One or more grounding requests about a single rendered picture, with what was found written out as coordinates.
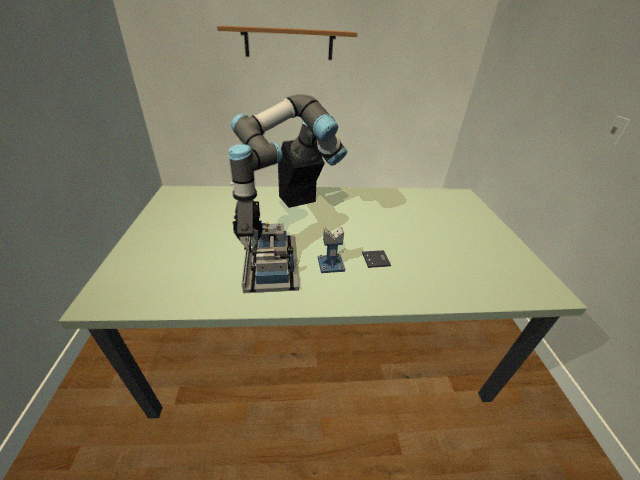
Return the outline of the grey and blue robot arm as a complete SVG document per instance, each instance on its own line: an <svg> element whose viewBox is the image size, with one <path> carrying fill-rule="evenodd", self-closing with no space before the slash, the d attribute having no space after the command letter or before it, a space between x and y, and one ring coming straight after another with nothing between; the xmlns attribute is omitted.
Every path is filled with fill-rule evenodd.
<svg viewBox="0 0 640 480"><path fill-rule="evenodd" d="M229 149L231 185L234 185L235 195L240 197L253 195L255 193L254 171L281 162L283 157L281 147L277 143L268 143L263 134L296 116L303 120L299 136L290 147L290 153L296 161L311 164L317 160L320 153L326 162L333 166L346 156L347 149L336 134L338 124L318 100L308 95L289 96L283 102L258 115L248 117L245 114L239 114L232 120L231 128L243 143ZM238 201L237 235L239 237L254 235L253 200Z"/></svg>

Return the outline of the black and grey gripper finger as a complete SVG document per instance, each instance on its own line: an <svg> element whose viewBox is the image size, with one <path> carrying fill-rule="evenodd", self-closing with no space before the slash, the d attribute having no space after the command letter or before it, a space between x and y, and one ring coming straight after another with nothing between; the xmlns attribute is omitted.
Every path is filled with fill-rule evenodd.
<svg viewBox="0 0 640 480"><path fill-rule="evenodd" d="M257 243L258 243L258 241L259 241L259 239L260 239L260 237L262 235L262 231L263 231L262 221L261 220L258 220L258 221L259 221L259 225L256 228L254 228L254 235L252 236L252 240L251 240L251 244L252 244L251 253L253 253L253 251L255 250L256 245L257 245Z"/></svg>
<svg viewBox="0 0 640 480"><path fill-rule="evenodd" d="M235 221L233 221L233 231L238 238L238 240L244 245L244 247L251 253L250 245L248 244L247 237L238 237L237 236L237 226L235 225Z"/></svg>

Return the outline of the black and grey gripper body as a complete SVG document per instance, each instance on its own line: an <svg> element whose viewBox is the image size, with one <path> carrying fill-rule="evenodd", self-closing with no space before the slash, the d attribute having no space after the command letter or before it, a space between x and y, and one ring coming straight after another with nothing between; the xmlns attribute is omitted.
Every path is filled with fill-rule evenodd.
<svg viewBox="0 0 640 480"><path fill-rule="evenodd" d="M247 197L240 197L234 194L233 191L233 198L238 200L238 201L250 201L253 200L257 197L257 190L255 189L255 193L251 196L247 196ZM254 200L253 200L254 201ZM234 219L235 220L235 225L237 226L237 204L236 204L236 209L235 209L235 216ZM259 208L259 201L254 201L254 228L256 228L259 225L259 218L260 218L260 208Z"/></svg>

